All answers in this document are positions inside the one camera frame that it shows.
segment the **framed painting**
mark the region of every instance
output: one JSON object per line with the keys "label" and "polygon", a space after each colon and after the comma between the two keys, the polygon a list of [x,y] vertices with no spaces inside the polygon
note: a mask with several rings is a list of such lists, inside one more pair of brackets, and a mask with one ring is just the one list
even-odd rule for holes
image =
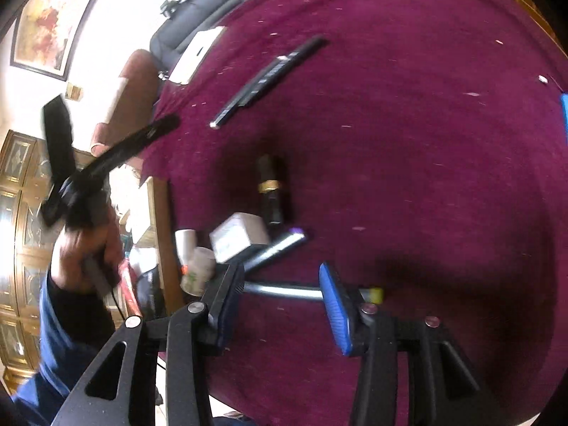
{"label": "framed painting", "polygon": [[96,0],[29,0],[16,20],[10,65],[67,81]]}

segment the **metal screw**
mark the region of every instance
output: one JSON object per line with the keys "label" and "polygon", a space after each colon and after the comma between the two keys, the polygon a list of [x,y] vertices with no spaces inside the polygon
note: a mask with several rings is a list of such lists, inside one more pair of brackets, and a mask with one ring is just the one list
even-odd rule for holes
{"label": "metal screw", "polygon": [[438,328],[440,324],[439,318],[433,315],[429,315],[428,317],[426,317],[424,319],[424,322],[430,328]]}
{"label": "metal screw", "polygon": [[126,328],[136,328],[141,322],[142,319],[140,317],[133,315],[127,318],[124,324],[126,324]]}
{"label": "metal screw", "polygon": [[363,311],[363,314],[375,315],[379,311],[379,307],[377,304],[363,303],[361,305],[361,310]]}
{"label": "metal screw", "polygon": [[189,306],[187,306],[187,310],[192,314],[198,314],[204,309],[205,304],[203,304],[201,301],[196,301],[195,303],[191,303]]}

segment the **small white box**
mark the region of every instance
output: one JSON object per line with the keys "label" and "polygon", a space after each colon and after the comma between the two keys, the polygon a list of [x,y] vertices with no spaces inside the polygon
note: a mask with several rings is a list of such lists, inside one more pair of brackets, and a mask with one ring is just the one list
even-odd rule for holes
{"label": "small white box", "polygon": [[209,235],[215,260],[243,260],[270,242],[264,222],[259,216],[235,213]]}

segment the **person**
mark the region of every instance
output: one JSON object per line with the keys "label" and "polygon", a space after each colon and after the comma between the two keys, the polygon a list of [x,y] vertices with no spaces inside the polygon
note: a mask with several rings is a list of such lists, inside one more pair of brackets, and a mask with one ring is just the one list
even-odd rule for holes
{"label": "person", "polygon": [[[0,396],[0,423],[48,426],[98,351],[114,332],[114,323],[81,263],[104,249],[104,261],[116,271],[123,260],[116,215],[94,229],[64,229],[55,243],[40,293],[40,352],[38,372],[12,397]],[[4,423],[2,416],[10,418]],[[216,426],[251,422],[215,418]]]}

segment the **metal rod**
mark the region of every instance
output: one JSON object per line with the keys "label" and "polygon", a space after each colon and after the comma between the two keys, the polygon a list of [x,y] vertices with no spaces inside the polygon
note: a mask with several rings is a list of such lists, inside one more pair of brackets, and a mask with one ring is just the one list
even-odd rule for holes
{"label": "metal rod", "polygon": [[[359,289],[359,293],[367,302],[371,302],[371,292],[380,289]],[[289,283],[245,282],[245,293],[274,297],[323,301],[322,290],[318,287],[293,285]]]}
{"label": "metal rod", "polygon": [[286,251],[301,245],[307,240],[306,233],[300,228],[293,228],[284,235],[278,237],[274,242],[268,245],[264,250],[259,251],[252,258],[243,263],[245,274],[250,271],[266,265],[269,261],[278,258]]}

